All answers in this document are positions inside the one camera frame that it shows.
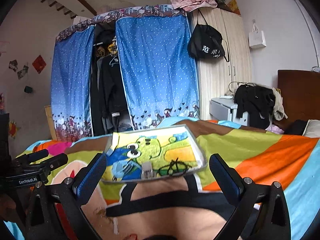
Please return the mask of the person's left hand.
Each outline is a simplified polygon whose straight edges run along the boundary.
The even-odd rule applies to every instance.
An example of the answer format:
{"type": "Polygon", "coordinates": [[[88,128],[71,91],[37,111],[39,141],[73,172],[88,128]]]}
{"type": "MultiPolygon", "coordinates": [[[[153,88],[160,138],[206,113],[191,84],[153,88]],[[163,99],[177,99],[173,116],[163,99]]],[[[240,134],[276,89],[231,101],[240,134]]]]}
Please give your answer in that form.
{"type": "Polygon", "coordinates": [[[21,223],[16,210],[16,203],[7,195],[1,195],[0,198],[0,218],[5,222],[21,223]]]}

